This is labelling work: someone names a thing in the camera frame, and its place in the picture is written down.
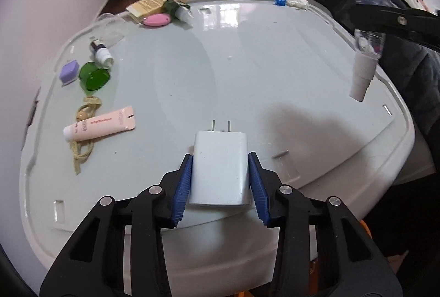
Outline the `orange trash bucket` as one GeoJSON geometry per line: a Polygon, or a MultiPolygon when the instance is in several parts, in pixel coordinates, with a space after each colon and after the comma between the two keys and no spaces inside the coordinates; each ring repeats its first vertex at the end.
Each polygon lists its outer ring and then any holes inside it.
{"type": "Polygon", "coordinates": [[[238,296],[402,296],[398,276],[363,221],[329,214],[315,221],[317,262],[303,275],[288,256],[277,256],[274,280],[238,296]]]}

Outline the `dark green dropper bottle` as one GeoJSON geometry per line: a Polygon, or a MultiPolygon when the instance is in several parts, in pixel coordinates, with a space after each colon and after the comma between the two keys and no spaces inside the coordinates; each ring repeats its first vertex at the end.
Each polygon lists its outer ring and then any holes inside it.
{"type": "Polygon", "coordinates": [[[167,0],[163,4],[163,12],[169,14],[172,18],[177,19],[187,25],[193,24],[193,13],[190,5],[179,0],[167,0]]]}

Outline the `clear plastic cup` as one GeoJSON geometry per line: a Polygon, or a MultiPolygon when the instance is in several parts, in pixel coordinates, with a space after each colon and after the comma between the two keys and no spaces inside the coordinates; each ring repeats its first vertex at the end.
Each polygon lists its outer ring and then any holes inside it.
{"type": "Polygon", "coordinates": [[[125,37],[125,20],[105,12],[95,20],[92,39],[97,39],[107,48],[118,44],[125,37]]]}

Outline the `blue small clip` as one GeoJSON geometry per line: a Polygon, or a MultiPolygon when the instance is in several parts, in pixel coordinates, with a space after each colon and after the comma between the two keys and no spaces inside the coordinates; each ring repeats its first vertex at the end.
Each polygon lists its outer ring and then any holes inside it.
{"type": "Polygon", "coordinates": [[[279,7],[285,7],[287,5],[287,0],[274,0],[274,4],[279,7]]]}

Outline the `small white dark spray bottle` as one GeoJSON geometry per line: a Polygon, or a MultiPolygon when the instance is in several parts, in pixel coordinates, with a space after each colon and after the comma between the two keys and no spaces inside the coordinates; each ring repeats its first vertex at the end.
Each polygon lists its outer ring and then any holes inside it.
{"type": "Polygon", "coordinates": [[[94,60],[103,68],[111,69],[114,58],[108,48],[99,40],[94,39],[90,42],[90,50],[94,55],[94,60]]]}

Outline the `purple small case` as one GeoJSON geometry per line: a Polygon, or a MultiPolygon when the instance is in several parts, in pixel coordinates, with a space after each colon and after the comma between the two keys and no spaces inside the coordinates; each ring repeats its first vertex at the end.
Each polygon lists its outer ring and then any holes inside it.
{"type": "Polygon", "coordinates": [[[59,80],[63,86],[73,83],[78,78],[79,64],[76,60],[67,62],[61,69],[59,80]]]}

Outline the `pink cosmetic tube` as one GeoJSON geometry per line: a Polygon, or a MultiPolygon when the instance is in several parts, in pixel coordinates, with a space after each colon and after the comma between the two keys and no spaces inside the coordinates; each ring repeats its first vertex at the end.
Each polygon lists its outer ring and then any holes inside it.
{"type": "Polygon", "coordinates": [[[63,130],[67,142],[88,141],[120,132],[134,130],[136,121],[132,106],[81,120],[63,130]]]}

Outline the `green bottle cap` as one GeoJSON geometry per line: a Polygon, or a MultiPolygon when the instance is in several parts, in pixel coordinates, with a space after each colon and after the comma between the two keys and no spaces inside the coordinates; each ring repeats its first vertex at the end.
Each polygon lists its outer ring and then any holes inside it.
{"type": "Polygon", "coordinates": [[[110,72],[94,62],[87,62],[81,67],[78,78],[85,91],[97,91],[110,80],[110,72]]]}

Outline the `white usb charger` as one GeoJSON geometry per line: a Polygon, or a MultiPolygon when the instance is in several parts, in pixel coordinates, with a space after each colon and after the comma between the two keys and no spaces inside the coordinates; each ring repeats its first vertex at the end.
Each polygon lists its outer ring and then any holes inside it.
{"type": "Polygon", "coordinates": [[[199,131],[193,147],[189,203],[207,207],[242,207],[250,203],[248,141],[231,122],[199,131]]]}

